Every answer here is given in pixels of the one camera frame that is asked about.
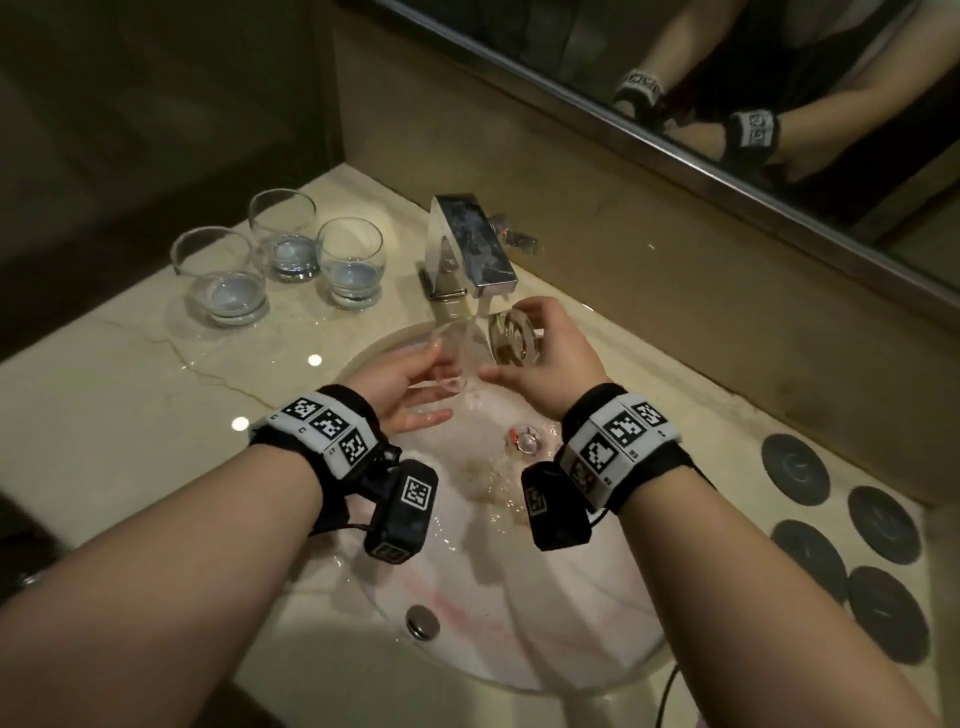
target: qr code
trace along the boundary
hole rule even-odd
[[[527,499],[527,516],[533,518],[541,513],[546,513],[546,498],[540,492],[540,488],[531,485],[523,489],[523,494]]]
[[[607,442],[607,438],[597,432],[587,446],[580,450],[580,457],[599,475],[616,457],[616,450]]]
[[[642,402],[631,407],[646,424],[651,427],[658,427],[666,422],[666,418],[661,415],[650,402]]]
[[[628,448],[647,429],[626,410],[603,425],[603,428],[624,449]]]
[[[403,484],[403,493],[400,495],[400,500],[407,505],[425,511],[430,505],[430,493],[432,491],[431,486],[408,475],[407,482]]]
[[[371,551],[370,556],[380,561],[386,561],[388,564],[402,564],[410,558],[410,551],[405,551],[398,546],[384,542]]]
[[[336,440],[340,433],[347,429],[348,424],[332,409],[328,409],[311,422],[310,426],[320,432],[326,439]]]
[[[574,484],[587,497],[593,493],[593,489],[596,488],[597,485],[596,475],[590,471],[587,464],[580,458],[573,461],[573,466],[570,468],[570,479],[573,480]]]
[[[367,454],[367,443],[363,441],[363,435],[360,434],[359,430],[354,429],[341,441],[340,450],[343,451],[344,457],[352,466]]]
[[[301,397],[297,401],[291,402],[280,411],[302,421],[306,420],[320,409],[321,407],[316,402]]]

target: glass held in hand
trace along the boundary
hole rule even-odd
[[[360,217],[337,217],[320,228],[317,244],[334,303],[367,308],[380,300],[387,254],[376,225]]]
[[[247,219],[264,270],[284,281],[310,280],[317,260],[317,206],[295,189],[268,189],[250,200]]]
[[[252,324],[268,310],[266,281],[253,265],[253,243],[230,228],[195,228],[177,238],[170,260],[192,279],[187,299],[225,327]]]
[[[493,364],[490,347],[483,329],[473,319],[456,319],[444,324],[431,334],[431,340],[440,340],[440,361],[433,376],[447,392],[459,394],[476,381],[477,370]]]

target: right hand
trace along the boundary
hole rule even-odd
[[[535,296],[514,305],[543,329],[540,358],[530,367],[485,366],[477,375],[516,392],[551,420],[562,420],[576,401],[610,381],[597,352],[557,299]]]

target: faucet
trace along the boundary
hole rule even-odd
[[[516,289],[516,272],[503,246],[527,253],[537,241],[512,231],[502,215],[488,218],[476,196],[437,195],[430,204],[426,255],[420,281],[427,298],[443,301],[505,296]]]

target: round coaster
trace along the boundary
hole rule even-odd
[[[920,558],[920,531],[892,496],[861,485],[851,491],[847,506],[857,533],[880,556],[894,564],[912,564]]]
[[[847,567],[824,534],[809,523],[781,521],[770,538],[830,596],[841,604],[847,600]]]
[[[930,629],[917,600],[897,579],[874,567],[857,567],[848,580],[857,624],[896,663],[918,665],[930,653]]]
[[[801,505],[820,505],[830,495],[827,466],[802,440],[779,433],[760,448],[763,467],[785,496]]]

